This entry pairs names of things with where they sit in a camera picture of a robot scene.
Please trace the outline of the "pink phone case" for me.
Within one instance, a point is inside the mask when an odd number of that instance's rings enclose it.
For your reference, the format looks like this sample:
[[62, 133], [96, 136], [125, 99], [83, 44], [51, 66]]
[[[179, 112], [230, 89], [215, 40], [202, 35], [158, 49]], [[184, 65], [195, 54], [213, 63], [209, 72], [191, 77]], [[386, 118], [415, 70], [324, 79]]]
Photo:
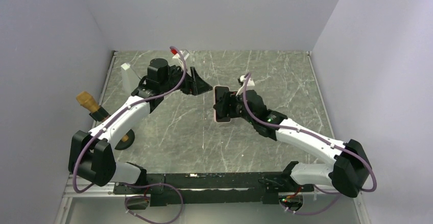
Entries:
[[232, 92], [228, 86], [214, 86], [213, 110], [214, 121], [217, 123], [230, 122], [230, 102]]

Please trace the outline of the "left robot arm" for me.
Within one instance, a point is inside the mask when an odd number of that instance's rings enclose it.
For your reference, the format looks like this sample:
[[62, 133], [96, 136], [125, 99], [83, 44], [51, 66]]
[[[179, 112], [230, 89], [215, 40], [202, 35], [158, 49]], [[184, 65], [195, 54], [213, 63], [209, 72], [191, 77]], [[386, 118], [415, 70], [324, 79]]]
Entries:
[[71, 140], [68, 170], [73, 178], [84, 178], [93, 185], [126, 184], [133, 193], [147, 186], [147, 171], [130, 162], [117, 162], [113, 148], [132, 131], [138, 122], [150, 115], [169, 93], [180, 90], [186, 95], [212, 91], [192, 66], [169, 65], [163, 58], [150, 61], [147, 75], [131, 92], [127, 101], [105, 121], [89, 132], [77, 131]]

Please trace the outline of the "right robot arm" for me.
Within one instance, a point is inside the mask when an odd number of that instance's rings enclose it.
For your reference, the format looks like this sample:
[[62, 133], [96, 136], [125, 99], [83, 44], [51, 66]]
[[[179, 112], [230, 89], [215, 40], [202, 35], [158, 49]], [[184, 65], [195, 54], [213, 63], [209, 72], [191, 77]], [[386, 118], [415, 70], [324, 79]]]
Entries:
[[351, 198], [364, 191], [372, 167], [360, 142], [354, 139], [343, 142], [309, 130], [286, 115], [268, 109], [254, 90], [247, 91], [246, 103], [241, 94], [226, 86], [215, 86], [213, 95], [215, 122], [242, 118], [260, 136], [298, 147], [322, 161], [321, 164], [289, 163], [281, 178], [286, 190], [294, 191], [301, 185], [324, 185]]

